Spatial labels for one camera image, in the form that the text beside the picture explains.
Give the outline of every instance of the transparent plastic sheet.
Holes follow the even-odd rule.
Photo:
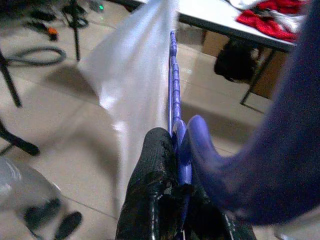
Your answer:
[[[170,32],[177,8],[177,0],[150,0],[78,65],[118,133],[118,213],[146,133],[167,126]]]

